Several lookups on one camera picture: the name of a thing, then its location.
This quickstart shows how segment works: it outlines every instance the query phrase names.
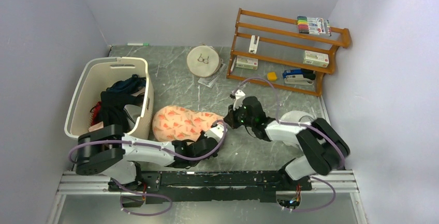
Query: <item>glasses embroidery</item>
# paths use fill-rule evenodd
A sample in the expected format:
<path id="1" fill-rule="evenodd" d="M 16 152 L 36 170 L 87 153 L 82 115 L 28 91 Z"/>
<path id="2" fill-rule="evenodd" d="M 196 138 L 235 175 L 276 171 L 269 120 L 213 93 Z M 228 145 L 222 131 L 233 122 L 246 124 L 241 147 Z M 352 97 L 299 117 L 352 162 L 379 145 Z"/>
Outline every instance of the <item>glasses embroidery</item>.
<path id="1" fill-rule="evenodd" d="M 203 62 L 205 64 L 209 63 L 209 56 L 207 56 L 207 58 L 203 58 L 202 54 L 200 54 L 200 57 L 197 59 L 199 62 Z"/>

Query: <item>gray marble floor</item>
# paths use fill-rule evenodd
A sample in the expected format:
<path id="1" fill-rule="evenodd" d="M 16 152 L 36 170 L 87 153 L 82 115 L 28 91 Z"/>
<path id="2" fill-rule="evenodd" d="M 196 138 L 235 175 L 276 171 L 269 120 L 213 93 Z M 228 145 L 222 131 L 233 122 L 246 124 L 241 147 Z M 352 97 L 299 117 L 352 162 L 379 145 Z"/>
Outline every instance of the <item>gray marble floor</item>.
<path id="1" fill-rule="evenodd" d="M 224 116 L 227 107 L 232 104 L 230 92 L 237 87 L 239 81 L 226 79 L 226 71 L 224 71 L 212 88 L 199 84 L 197 82 L 199 78 L 192 75 L 186 66 L 186 55 L 190 49 L 191 47 L 113 46 L 109 56 L 146 59 L 154 85 L 154 112 L 164 106 L 177 105 L 194 111 L 214 112 Z M 215 49 L 219 51 L 224 62 L 228 63 L 230 47 Z M 262 76 L 261 73 L 265 73 L 264 68 L 255 71 L 257 76 Z M 256 96 L 268 116 L 275 116 L 276 99 L 270 87 L 247 84 L 243 91 L 248 96 Z M 278 90 L 278 95 L 281 102 L 280 116 L 291 110 L 300 110 L 323 117 L 317 97 L 284 90 Z M 300 150 L 286 146 L 283 142 L 267 142 L 252 138 L 243 127 L 240 127 L 227 132 L 218 157 L 203 160 L 189 170 L 278 170 L 286 162 L 298 156 L 301 156 Z M 173 170 L 152 164 L 142 164 L 142 169 Z"/>

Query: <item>pink patterned pillow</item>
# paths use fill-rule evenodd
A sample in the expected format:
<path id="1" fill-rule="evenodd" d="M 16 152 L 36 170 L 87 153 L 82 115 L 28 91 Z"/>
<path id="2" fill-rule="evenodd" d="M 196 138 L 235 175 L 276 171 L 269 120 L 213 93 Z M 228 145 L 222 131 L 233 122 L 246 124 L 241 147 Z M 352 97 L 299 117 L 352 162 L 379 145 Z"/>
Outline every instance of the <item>pink patterned pillow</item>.
<path id="1" fill-rule="evenodd" d="M 155 113 L 152 130 L 157 141 L 196 141 L 201 131 L 207 131 L 223 117 L 210 112 L 195 112 L 178 106 L 166 106 Z"/>

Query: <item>black metal base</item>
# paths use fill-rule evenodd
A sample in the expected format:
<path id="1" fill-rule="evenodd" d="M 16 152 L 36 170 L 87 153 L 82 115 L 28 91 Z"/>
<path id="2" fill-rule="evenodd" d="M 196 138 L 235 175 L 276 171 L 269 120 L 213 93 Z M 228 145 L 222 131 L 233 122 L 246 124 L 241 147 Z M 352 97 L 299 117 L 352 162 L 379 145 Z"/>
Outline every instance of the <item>black metal base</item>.
<path id="1" fill-rule="evenodd" d="M 298 184 L 302 191 L 312 189 L 309 177 L 289 181 L 279 171 L 142 171 L 142 176 L 147 192 L 166 195 L 174 202 L 259 200 L 275 203 L 276 191 L 295 191 Z M 122 191 L 113 182 L 109 182 L 108 190 Z M 138 186 L 137 191 L 143 191 L 143 186 Z M 145 204 L 165 201 L 150 197 Z"/>

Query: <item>white paper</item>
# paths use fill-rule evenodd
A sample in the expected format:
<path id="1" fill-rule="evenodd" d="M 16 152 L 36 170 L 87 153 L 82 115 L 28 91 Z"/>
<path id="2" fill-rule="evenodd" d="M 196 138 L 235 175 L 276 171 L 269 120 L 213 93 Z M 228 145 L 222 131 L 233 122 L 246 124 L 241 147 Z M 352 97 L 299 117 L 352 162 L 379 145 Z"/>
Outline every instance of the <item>white paper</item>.
<path id="1" fill-rule="evenodd" d="M 226 68 L 226 64 L 221 64 L 221 66 L 219 67 L 219 70 L 217 72 L 215 72 L 210 77 L 200 78 L 198 80 L 198 83 L 211 88 L 215 84 L 215 82 L 218 80 L 218 78 L 220 77 L 220 74 L 224 71 L 225 68 Z"/>

